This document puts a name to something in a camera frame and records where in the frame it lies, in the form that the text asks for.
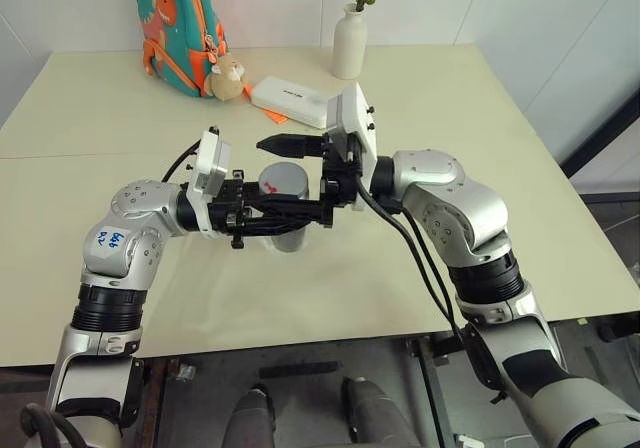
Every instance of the cartoon dinosaur print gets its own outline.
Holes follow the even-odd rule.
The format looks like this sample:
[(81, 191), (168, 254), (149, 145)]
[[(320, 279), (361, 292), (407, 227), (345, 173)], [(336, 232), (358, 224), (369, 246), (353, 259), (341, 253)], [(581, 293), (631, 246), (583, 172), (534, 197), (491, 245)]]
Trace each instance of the cartoon dinosaur print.
[(175, 25), (177, 16), (175, 0), (152, 0), (151, 4), (154, 8), (153, 13), (142, 21), (142, 30), (145, 37), (142, 63), (149, 75), (153, 75), (153, 65), (151, 64), (153, 57), (156, 58), (158, 70), (162, 70), (162, 55), (156, 52), (155, 43), (149, 40), (155, 41), (164, 49), (167, 43), (164, 25)]

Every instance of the gray cylinder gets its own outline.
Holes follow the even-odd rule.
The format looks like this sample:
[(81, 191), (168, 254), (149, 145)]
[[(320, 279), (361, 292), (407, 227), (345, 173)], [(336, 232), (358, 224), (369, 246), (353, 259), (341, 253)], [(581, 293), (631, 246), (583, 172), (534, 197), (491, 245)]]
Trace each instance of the gray cylinder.
[[(258, 184), (262, 194), (295, 195), (303, 200), (309, 197), (307, 172), (295, 163), (284, 161), (267, 166), (260, 173)], [(273, 246), (285, 253), (298, 251), (304, 241), (305, 229), (306, 227), (283, 235), (272, 236)]]

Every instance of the silver robot arm segment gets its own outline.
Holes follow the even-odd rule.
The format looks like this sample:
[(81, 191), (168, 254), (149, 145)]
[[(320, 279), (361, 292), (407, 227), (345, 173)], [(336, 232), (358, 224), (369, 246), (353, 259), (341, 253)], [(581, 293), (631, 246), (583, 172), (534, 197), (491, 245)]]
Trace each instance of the silver robot arm segment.
[[(122, 188), (84, 243), (79, 303), (63, 333), (46, 407), (68, 417), (89, 446), (120, 446), (135, 421), (142, 362), (142, 305), (176, 221), (178, 185), (142, 180)], [(36, 436), (26, 446), (40, 446)]]
[(422, 225), (449, 269), (469, 321), (463, 342), (479, 380), (515, 401), (538, 443), (640, 446), (640, 413), (562, 368), (531, 285), (520, 275), (498, 194), (434, 150), (396, 153), (388, 191)]

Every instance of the white wall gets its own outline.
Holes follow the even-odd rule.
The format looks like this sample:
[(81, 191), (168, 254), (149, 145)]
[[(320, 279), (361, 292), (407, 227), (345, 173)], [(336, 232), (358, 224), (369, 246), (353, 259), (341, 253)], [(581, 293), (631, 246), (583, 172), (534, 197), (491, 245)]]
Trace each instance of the white wall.
[[(330, 45), (351, 0), (213, 1), (243, 47)], [(478, 43), (562, 161), (638, 86), (639, 12), (638, 0), (380, 0), (366, 16), (372, 44)], [(141, 44), (135, 0), (0, 0), (0, 16), (0, 123), (51, 51)]]

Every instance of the backpack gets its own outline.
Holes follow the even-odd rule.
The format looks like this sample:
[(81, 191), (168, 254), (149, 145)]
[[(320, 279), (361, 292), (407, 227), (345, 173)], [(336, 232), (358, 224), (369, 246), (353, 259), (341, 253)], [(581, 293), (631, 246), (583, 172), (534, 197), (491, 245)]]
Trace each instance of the backpack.
[(205, 80), (211, 72), (220, 72), (215, 65), (228, 47), (211, 0), (136, 1), (146, 72), (187, 95), (213, 96)]

